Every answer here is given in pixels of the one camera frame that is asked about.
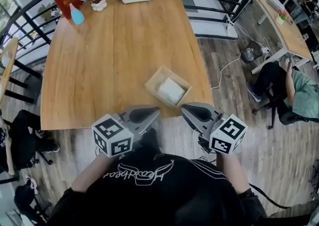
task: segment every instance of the shoe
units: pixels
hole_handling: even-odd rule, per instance
[[[53,149],[51,151],[47,151],[47,153],[58,152],[58,151],[60,151],[60,145],[59,144],[53,144]]]
[[[36,135],[37,137],[39,137],[39,138],[44,138],[45,132],[44,132],[44,130],[36,130],[36,131],[35,131],[35,135]]]
[[[36,181],[32,178],[32,177],[29,177],[28,175],[25,176],[26,180],[30,180],[30,187],[31,189],[34,190],[34,194],[37,195],[38,194],[38,185],[36,184]]]
[[[254,100],[256,101],[256,102],[260,102],[261,101],[261,98],[262,98],[262,96],[258,96],[258,95],[256,95],[255,94],[255,92],[254,92],[254,86],[253,86],[253,84],[251,83],[251,82],[247,82],[247,90],[248,90],[248,92],[250,93],[250,95],[254,98]]]
[[[39,138],[46,138],[46,139],[54,139],[53,133],[51,131],[44,131],[44,130],[36,130],[35,135]]]

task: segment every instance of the wooden desk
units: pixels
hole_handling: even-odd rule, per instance
[[[42,129],[90,127],[107,113],[140,104],[159,106],[162,117],[179,115],[145,89],[161,66],[192,85],[183,102],[213,104],[181,0],[106,1],[102,12],[83,6],[79,26],[60,18],[45,66]]]
[[[7,66],[5,67],[1,78],[0,78],[0,84],[1,84],[1,92],[0,92],[0,102],[2,101],[2,98],[6,92],[6,85],[8,84],[8,81],[10,79],[11,71],[14,64],[15,54],[18,48],[18,39],[15,37],[10,40],[9,44],[6,45],[6,47],[3,49],[0,55],[0,61],[2,60],[2,57],[7,52],[7,56],[10,58],[10,61],[8,62]]]
[[[36,72],[31,68],[28,68],[27,66],[23,65],[22,63],[20,63],[19,61],[15,59],[17,47],[18,47],[18,39],[16,37],[13,37],[8,43],[8,45],[6,45],[6,47],[3,49],[0,55],[0,61],[2,61],[2,57],[4,56],[6,52],[7,52],[7,56],[10,58],[0,79],[0,84],[1,84],[0,102],[2,101],[3,96],[7,95],[14,99],[33,104],[36,102],[36,99],[39,96],[41,91],[42,75],[39,72]],[[14,65],[16,65],[20,69],[30,74],[26,78],[24,83],[10,77],[11,71]],[[23,92],[24,95],[14,93],[10,90],[6,90],[5,88],[7,86],[8,81],[24,88],[24,92]]]
[[[277,53],[271,56],[263,64],[260,64],[257,68],[253,69],[252,73],[256,74],[261,70],[261,68],[268,62],[273,62],[280,59],[287,52],[295,54],[303,58],[296,66],[300,67],[308,61],[312,61],[312,56],[308,47],[302,38],[300,31],[298,30],[295,23],[289,25],[286,21],[283,25],[279,25],[275,18],[278,15],[277,11],[272,8],[267,0],[255,0],[255,2],[262,8],[264,11],[264,16],[258,21],[258,24],[261,24],[266,17],[268,17],[271,25],[274,27],[277,35],[279,36],[280,42],[283,45],[283,48],[280,49]]]

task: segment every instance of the wooden floor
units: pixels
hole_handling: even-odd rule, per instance
[[[262,11],[257,5],[248,4],[238,22],[254,39],[262,41],[262,38],[266,37],[274,54],[279,49],[276,46],[279,39],[268,20],[260,26],[257,25],[261,15]],[[212,87],[218,85],[220,70],[238,58],[240,51],[248,44],[249,39],[239,30],[238,34],[238,41],[198,39]],[[263,189],[281,205],[306,203],[311,200],[312,187],[308,180],[312,176],[312,164],[319,158],[319,124],[298,122],[283,126],[276,119],[274,129],[267,130],[270,112],[261,111],[257,115],[252,115],[252,108],[259,104],[254,102],[246,90],[247,80],[256,78],[251,75],[254,64],[245,64],[239,60],[223,71],[220,88],[212,91],[215,106],[218,111],[237,115],[249,126],[247,135],[238,148],[238,156],[249,182]],[[311,63],[305,64],[301,71],[319,83],[318,75],[312,69]],[[22,81],[26,78],[22,71],[13,76]],[[10,89],[22,92],[21,88],[14,85]],[[6,97],[1,103],[1,109],[5,119],[13,120],[21,109],[39,114],[39,103],[40,101],[35,106],[28,106],[24,102]],[[61,145],[58,153],[47,155],[54,160],[54,164],[47,166],[40,160],[40,164],[34,168],[21,172],[22,176],[29,174],[35,178],[39,186],[39,195],[43,200],[53,204],[95,157],[95,146],[89,129],[54,131],[54,136]],[[196,137],[192,138],[191,129],[181,117],[162,121],[159,136],[167,153],[186,158],[199,158],[203,155],[196,141],[192,142]],[[213,159],[214,156],[209,155],[208,160]],[[267,214],[280,211],[262,196],[260,199]]]

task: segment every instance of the blue spray bottle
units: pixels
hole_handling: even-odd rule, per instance
[[[75,25],[79,25],[84,22],[84,15],[81,13],[79,9],[76,9],[74,5],[70,4],[71,9],[71,17]]]

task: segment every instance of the white flower pot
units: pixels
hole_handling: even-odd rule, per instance
[[[279,16],[279,14],[276,16],[276,22],[280,25],[283,25],[284,24],[284,20],[281,19],[281,17]]]
[[[106,3],[106,0],[101,0],[98,3],[91,3],[91,6],[93,8],[94,11],[98,11],[101,12],[104,8],[106,8],[108,4]]]

